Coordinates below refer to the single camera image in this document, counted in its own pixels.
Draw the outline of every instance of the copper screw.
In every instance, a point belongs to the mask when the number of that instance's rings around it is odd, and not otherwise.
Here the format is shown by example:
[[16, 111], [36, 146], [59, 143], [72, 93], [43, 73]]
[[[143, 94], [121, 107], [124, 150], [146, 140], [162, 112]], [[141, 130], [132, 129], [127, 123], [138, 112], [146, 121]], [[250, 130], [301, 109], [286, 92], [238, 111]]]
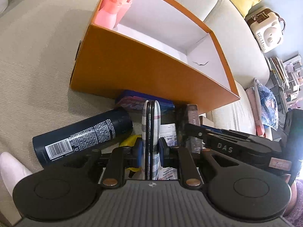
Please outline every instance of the copper screw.
[[107, 178], [103, 180], [105, 186], [115, 186], [118, 184], [118, 181], [114, 178]]
[[199, 185], [201, 184], [201, 181], [198, 180], [198, 179], [196, 179], [196, 178], [190, 178], [190, 179], [187, 179], [187, 180], [186, 180], [186, 184], [187, 184], [188, 186], [193, 186], [193, 187], [195, 187], [195, 186], [199, 186]]

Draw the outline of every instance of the wall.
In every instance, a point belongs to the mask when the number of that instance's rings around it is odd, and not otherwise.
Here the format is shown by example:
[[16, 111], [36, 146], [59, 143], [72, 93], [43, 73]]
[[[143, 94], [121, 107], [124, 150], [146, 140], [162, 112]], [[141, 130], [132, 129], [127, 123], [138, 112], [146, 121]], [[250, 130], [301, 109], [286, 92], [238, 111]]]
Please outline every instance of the wall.
[[282, 61], [298, 54], [303, 56], [303, 0], [262, 0], [252, 7], [249, 14], [262, 6], [270, 8], [286, 21], [284, 42], [266, 56], [278, 56]]

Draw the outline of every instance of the beige sofa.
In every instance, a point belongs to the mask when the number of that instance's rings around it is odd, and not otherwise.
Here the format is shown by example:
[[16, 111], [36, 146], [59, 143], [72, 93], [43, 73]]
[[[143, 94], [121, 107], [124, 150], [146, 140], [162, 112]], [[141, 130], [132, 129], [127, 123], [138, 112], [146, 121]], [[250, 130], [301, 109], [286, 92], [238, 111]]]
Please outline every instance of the beige sofa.
[[[208, 113], [217, 127], [253, 133], [244, 89], [265, 84], [266, 61], [249, 27], [229, 0], [177, 0], [216, 34], [241, 100]], [[42, 169], [31, 139], [111, 109], [114, 101], [69, 89], [74, 58], [98, 0], [9, 0], [0, 15], [0, 152], [8, 151], [32, 172]], [[0, 212], [20, 216], [0, 180]]]

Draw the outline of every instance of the plaid case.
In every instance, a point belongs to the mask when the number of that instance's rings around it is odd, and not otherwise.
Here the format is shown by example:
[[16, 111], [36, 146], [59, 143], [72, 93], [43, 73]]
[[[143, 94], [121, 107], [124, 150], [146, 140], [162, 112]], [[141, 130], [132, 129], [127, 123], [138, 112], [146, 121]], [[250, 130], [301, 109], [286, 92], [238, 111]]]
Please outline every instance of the plaid case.
[[[145, 179], [145, 148], [146, 148], [146, 106], [149, 101], [147, 100], [143, 107], [142, 114], [142, 141], [143, 141], [143, 151], [141, 159], [141, 168], [142, 168], [142, 179]], [[154, 119], [154, 137], [153, 137], [153, 166], [152, 166], [152, 180], [158, 179], [158, 168], [160, 162], [159, 151], [157, 151], [157, 143], [160, 138], [160, 123], [161, 123], [161, 114], [160, 114], [160, 105], [158, 101], [155, 101], [154, 115], [151, 114], [151, 117]]]

